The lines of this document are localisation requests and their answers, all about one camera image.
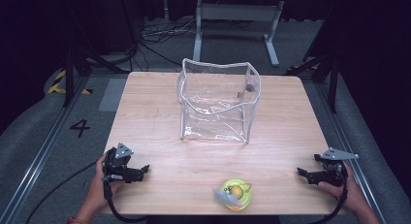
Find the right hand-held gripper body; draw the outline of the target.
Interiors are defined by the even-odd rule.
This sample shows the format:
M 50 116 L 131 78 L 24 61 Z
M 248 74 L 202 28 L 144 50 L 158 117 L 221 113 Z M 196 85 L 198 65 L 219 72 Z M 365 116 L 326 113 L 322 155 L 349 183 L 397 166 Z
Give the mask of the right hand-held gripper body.
M 343 161 L 359 158 L 357 153 L 349 153 L 330 147 L 325 152 L 314 155 L 314 159 L 323 167 L 323 172 L 315 177 L 320 181 L 339 187 L 348 177 Z

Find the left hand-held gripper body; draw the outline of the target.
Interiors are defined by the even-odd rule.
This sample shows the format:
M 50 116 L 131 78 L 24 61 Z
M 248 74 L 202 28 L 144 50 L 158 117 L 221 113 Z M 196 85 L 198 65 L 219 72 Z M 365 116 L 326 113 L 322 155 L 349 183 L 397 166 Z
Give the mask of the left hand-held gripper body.
M 117 147 L 113 147 L 107 152 L 104 162 L 104 177 L 103 181 L 124 181 L 125 183 L 136 182 L 138 169 L 128 168 L 127 164 L 131 159 L 134 151 L 123 143 L 119 143 Z

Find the person's right hand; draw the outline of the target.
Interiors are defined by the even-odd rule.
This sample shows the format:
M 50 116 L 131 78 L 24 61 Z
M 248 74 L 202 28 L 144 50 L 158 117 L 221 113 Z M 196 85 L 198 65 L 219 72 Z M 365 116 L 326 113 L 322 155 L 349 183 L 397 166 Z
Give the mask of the person's right hand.
M 344 206 L 351 211 L 357 211 L 362 208 L 362 206 L 367 206 L 367 201 L 364 198 L 364 194 L 360 189 L 359 185 L 356 183 L 353 172 L 347 163 L 344 164 L 347 170 L 347 180 L 346 180 L 346 189 L 347 189 L 347 198 L 344 202 Z M 336 187 L 324 181 L 318 183 L 318 187 L 331 194 L 334 197 L 340 198 L 343 192 L 343 187 Z

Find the person's left hand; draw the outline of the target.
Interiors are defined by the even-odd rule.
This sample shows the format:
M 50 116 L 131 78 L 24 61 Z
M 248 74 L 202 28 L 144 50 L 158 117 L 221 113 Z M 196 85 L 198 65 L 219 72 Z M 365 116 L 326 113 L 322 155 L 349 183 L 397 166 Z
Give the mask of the person's left hand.
M 107 154 L 103 154 L 96 162 L 95 175 L 91 180 L 88 194 L 86 196 L 87 205 L 94 211 L 104 208 L 108 202 L 104 197 L 103 166 Z

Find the yellow-green round toy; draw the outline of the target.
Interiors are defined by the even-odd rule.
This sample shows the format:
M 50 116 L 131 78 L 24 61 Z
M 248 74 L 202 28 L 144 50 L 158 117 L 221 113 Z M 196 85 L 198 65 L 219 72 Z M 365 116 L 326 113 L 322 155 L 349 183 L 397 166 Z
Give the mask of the yellow-green round toy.
M 213 191 L 214 199 L 231 210 L 242 210 L 247 208 L 251 202 L 251 187 L 249 182 L 231 178 Z

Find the clear plastic bag white trim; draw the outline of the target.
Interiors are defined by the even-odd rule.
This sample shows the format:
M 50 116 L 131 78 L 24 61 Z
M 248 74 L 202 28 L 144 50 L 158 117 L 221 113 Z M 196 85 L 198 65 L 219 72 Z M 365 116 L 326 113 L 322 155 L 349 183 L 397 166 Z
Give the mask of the clear plastic bag white trim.
M 248 143 L 262 80 L 248 62 L 213 64 L 185 58 L 175 83 L 180 137 Z

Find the black tripod stand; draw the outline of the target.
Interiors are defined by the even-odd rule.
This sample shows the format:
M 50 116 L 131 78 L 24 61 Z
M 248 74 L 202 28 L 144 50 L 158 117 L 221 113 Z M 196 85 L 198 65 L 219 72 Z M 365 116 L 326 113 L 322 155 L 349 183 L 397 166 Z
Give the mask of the black tripod stand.
M 65 72 L 66 72 L 66 94 L 64 107 L 68 107 L 70 103 L 74 100 L 75 96 L 75 85 L 74 85 L 74 71 L 77 71 L 81 77 L 89 77 L 91 75 L 90 63 L 87 61 L 88 58 L 91 58 L 98 65 L 101 65 L 115 74 L 127 74 L 127 71 L 124 71 L 108 60 L 104 59 L 102 56 L 91 52 L 85 48 L 74 45 L 69 47 L 65 57 Z
M 299 66 L 292 66 L 286 71 L 285 76 L 296 76 L 303 71 L 313 68 L 314 66 L 317 67 L 311 76 L 311 80 L 314 83 L 323 83 L 326 78 L 330 78 L 328 104 L 331 111 L 336 113 L 335 99 L 339 65 L 338 58 L 335 53 L 315 57 Z

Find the metal floor rail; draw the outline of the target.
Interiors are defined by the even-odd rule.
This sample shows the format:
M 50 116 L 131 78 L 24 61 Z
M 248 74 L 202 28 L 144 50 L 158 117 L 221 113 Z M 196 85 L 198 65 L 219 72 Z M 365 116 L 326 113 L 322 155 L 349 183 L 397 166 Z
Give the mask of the metal floor rail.
M 53 150 L 56 139 L 61 132 L 64 122 L 68 118 L 70 111 L 73 109 L 76 100 L 80 96 L 82 90 L 85 88 L 88 80 L 89 77 L 78 78 L 78 81 L 75 83 L 74 91 L 72 93 L 69 104 L 66 107 L 62 108 L 58 113 L 58 116 L 55 118 L 44 142 L 42 143 L 36 156 L 26 170 L 18 188 L 16 189 L 14 196 L 11 198 L 2 215 L 0 216 L 0 224 L 13 224 L 17 214 L 19 213 L 38 176 L 40 175 L 51 151 Z
M 328 100 L 329 93 L 327 92 L 327 89 L 324 87 L 323 84 L 315 84 L 314 87 L 315 87 L 316 92 L 318 93 L 319 99 L 321 100 L 322 106 L 326 110 L 327 117 L 329 121 L 332 123 L 332 129 L 336 133 L 337 141 L 338 141 L 338 144 L 337 144 L 338 149 L 341 149 L 348 153 L 355 153 L 356 150 L 353 148 L 353 146 L 349 142 L 346 132 L 343 130 L 343 127 L 341 125 L 341 122 L 339 120 L 337 113 L 332 111 L 331 105 L 329 104 L 329 100 Z M 348 164 L 350 165 L 354 173 L 354 178 L 356 182 L 361 187 L 361 190 L 365 196 L 365 199 L 367 200 L 368 204 L 373 208 L 378 218 L 380 219 L 380 223 L 387 224 L 386 219 L 379 205 L 377 204 L 377 200 L 371 190 L 368 179 L 365 176 L 363 169 L 361 168 L 359 160 L 358 159 L 348 159 Z

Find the grey metal table frame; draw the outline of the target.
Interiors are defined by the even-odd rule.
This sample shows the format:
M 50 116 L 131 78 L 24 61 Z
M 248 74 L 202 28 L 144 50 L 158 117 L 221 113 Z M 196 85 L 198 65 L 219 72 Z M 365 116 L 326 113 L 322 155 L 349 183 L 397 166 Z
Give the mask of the grey metal table frame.
M 202 51 L 202 21 L 203 20 L 239 20 L 261 21 L 270 23 L 270 31 L 264 35 L 266 49 L 273 67 L 279 66 L 273 38 L 283 10 L 283 1 L 273 6 L 240 5 L 240 4 L 209 4 L 197 0 L 196 36 L 193 49 L 193 59 L 199 61 Z

